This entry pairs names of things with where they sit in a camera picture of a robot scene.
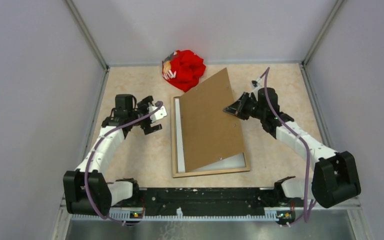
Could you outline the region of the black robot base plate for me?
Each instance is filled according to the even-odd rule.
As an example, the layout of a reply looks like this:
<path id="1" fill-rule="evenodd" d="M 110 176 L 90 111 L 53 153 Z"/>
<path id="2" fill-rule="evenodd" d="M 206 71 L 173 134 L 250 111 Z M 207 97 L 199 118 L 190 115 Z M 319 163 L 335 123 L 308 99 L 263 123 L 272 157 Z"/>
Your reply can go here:
<path id="1" fill-rule="evenodd" d="M 181 209 L 186 217 L 263 216 L 269 208 L 303 207 L 300 198 L 282 197 L 272 187 L 148 187 L 140 188 L 117 208 L 139 208 L 145 216 L 173 216 Z"/>

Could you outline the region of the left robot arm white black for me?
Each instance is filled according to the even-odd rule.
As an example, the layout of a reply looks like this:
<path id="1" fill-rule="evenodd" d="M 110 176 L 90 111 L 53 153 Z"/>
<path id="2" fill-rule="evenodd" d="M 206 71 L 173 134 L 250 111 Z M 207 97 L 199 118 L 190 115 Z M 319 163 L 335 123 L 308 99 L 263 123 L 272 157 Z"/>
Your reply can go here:
<path id="1" fill-rule="evenodd" d="M 133 178 L 107 182 L 104 177 L 116 150 L 133 127 L 145 135 L 160 131 L 157 121 L 167 116 L 162 101 L 151 95 L 138 101 L 132 94 L 118 94 L 115 106 L 101 123 L 98 137 L 84 160 L 63 176 L 65 204 L 68 213 L 109 217 L 111 207 L 124 202 L 134 207 L 140 202 L 139 185 Z"/>

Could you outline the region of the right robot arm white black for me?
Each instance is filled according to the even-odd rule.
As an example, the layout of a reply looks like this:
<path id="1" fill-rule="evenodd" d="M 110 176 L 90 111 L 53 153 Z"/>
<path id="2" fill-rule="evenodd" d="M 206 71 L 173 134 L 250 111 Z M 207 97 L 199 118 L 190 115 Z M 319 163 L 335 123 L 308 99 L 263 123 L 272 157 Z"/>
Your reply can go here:
<path id="1" fill-rule="evenodd" d="M 244 92 L 223 109 L 240 120 L 258 119 L 264 131 L 286 144 L 309 165 L 313 174 L 304 178 L 289 176 L 274 184 L 273 200 L 287 206 L 293 199 L 313 200 L 330 208 L 361 194 L 355 157 L 339 152 L 316 140 L 297 122 L 280 110 L 278 95 L 271 88 Z"/>

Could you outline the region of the brown backing board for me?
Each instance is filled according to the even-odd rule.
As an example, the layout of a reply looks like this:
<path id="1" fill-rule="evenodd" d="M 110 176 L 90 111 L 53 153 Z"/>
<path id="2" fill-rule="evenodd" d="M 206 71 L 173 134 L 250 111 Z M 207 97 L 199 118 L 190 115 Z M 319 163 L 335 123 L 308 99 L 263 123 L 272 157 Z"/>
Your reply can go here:
<path id="1" fill-rule="evenodd" d="M 246 166 L 241 121 L 224 112 L 235 101 L 226 68 L 178 98 L 185 172 Z"/>

